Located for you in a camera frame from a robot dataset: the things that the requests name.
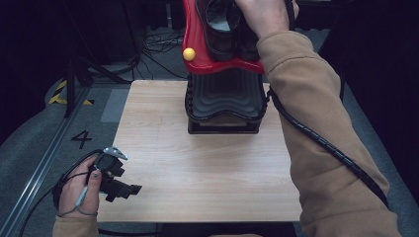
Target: yellow ball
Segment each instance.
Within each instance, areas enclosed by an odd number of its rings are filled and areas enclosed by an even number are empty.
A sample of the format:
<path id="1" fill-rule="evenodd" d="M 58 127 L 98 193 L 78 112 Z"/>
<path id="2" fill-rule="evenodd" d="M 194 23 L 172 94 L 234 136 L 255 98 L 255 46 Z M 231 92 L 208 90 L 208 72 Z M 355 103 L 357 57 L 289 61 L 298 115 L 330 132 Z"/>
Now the yellow ball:
<path id="1" fill-rule="evenodd" d="M 195 51 L 193 48 L 191 47 L 187 47 L 185 48 L 184 52 L 183 52 L 183 56 L 185 58 L 185 60 L 187 61 L 192 61 L 195 58 Z"/>

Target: sleeve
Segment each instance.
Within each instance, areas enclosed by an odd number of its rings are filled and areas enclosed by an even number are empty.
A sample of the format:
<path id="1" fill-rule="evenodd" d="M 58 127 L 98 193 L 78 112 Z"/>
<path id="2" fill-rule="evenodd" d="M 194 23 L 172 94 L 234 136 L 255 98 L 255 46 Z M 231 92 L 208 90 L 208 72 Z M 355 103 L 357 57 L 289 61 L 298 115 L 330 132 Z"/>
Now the sleeve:
<path id="1" fill-rule="evenodd" d="M 56 217 L 52 229 L 53 237 L 99 236 L 96 218 L 61 218 Z"/>
<path id="2" fill-rule="evenodd" d="M 387 194 L 389 186 L 354 131 L 340 98 L 340 78 L 295 32 L 278 32 L 258 41 L 262 64 L 285 109 L 330 141 Z M 282 116 L 299 191 L 300 222 L 309 236 L 400 236 L 397 217 L 343 164 L 292 127 Z"/>

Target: cable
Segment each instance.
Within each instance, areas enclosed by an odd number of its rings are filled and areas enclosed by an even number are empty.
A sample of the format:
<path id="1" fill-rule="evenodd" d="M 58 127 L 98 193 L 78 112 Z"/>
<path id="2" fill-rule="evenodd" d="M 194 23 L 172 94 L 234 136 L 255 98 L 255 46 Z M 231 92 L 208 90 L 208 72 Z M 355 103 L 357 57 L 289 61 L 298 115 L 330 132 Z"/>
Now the cable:
<path id="1" fill-rule="evenodd" d="M 154 75 L 153 73 L 150 72 L 150 69 L 147 66 L 147 63 L 145 63 L 141 58 L 139 59 L 142 61 L 142 63 L 144 63 L 145 68 L 147 68 L 147 72 L 151 75 L 151 80 L 154 80 Z"/>
<path id="2" fill-rule="evenodd" d="M 170 74 L 172 74 L 172 75 L 174 75 L 174 76 L 176 76 L 176 77 L 179 77 L 179 78 L 183 78 L 183 79 L 187 79 L 186 77 L 184 77 L 184 76 L 180 76 L 180 75 L 178 75 L 178 74 L 176 74 L 176 73 L 174 73 L 174 72 L 172 72 L 172 71 L 170 71 L 169 69 L 167 69 L 165 66 L 163 66 L 162 64 L 160 64 L 160 62 L 158 62 L 158 61 L 156 61 L 156 60 L 154 60 L 154 58 L 152 58 L 151 56 L 149 56 L 147 53 L 145 53 L 144 54 L 145 56 L 147 56 L 150 60 L 152 60 L 153 62 L 155 62 L 156 64 L 158 64 L 159 66 L 161 66 L 163 69 L 165 69 L 167 72 L 169 72 Z"/>
<path id="3" fill-rule="evenodd" d="M 41 203 L 41 201 L 49 194 L 52 192 L 54 187 L 51 187 L 38 201 L 37 203 L 35 203 L 34 207 L 32 207 L 31 211 L 28 213 L 27 217 L 25 218 L 24 224 L 21 227 L 21 231 L 19 232 L 19 237 L 22 237 L 24 235 L 25 232 L 25 227 L 28 224 L 29 219 L 31 218 L 31 215 L 34 213 L 35 209 L 37 208 L 37 206 Z"/>
<path id="4" fill-rule="evenodd" d="M 275 92 L 270 88 L 268 91 L 268 100 L 272 97 L 272 101 L 274 102 L 275 107 L 280 112 L 280 114 L 294 127 L 300 130 L 302 133 L 307 135 L 310 139 L 316 142 L 318 145 L 323 147 L 326 151 L 328 151 L 331 155 L 333 155 L 336 159 L 342 162 L 355 176 L 357 176 L 381 201 L 388 207 L 387 198 L 376 183 L 361 167 L 359 167 L 351 158 L 346 156 L 342 151 L 336 148 L 333 144 L 329 141 L 321 137 L 315 131 L 310 129 L 309 127 L 305 126 L 298 120 L 296 120 L 293 116 L 291 116 L 286 109 L 284 108 L 283 104 L 281 104 L 280 99 L 275 94 Z"/>

